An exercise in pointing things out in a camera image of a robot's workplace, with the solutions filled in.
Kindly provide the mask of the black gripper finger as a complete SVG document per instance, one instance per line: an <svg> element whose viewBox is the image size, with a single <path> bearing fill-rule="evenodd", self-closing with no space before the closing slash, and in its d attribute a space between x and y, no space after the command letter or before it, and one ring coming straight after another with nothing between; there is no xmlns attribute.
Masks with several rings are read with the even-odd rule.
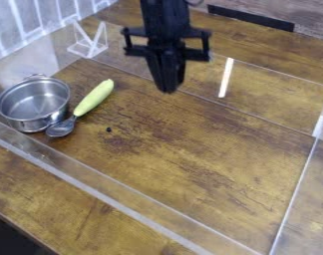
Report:
<svg viewBox="0 0 323 255"><path fill-rule="evenodd" d="M148 69L153 78L158 89L166 93L166 79L164 79L164 69L166 69L166 54L156 52L147 52L145 60L148 64Z"/></svg>
<svg viewBox="0 0 323 255"><path fill-rule="evenodd" d="M170 51L167 55L168 55L167 91L172 93L183 81L184 60L178 51Z"/></svg>

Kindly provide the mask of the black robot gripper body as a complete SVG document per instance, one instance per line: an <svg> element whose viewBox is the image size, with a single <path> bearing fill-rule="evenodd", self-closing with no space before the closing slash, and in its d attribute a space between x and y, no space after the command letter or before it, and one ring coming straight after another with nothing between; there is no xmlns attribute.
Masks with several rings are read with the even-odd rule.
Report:
<svg viewBox="0 0 323 255"><path fill-rule="evenodd" d="M208 60L210 32L192 28L186 0L140 0L141 27L124 27L124 51L144 57L148 52L174 49L184 60Z"/></svg>

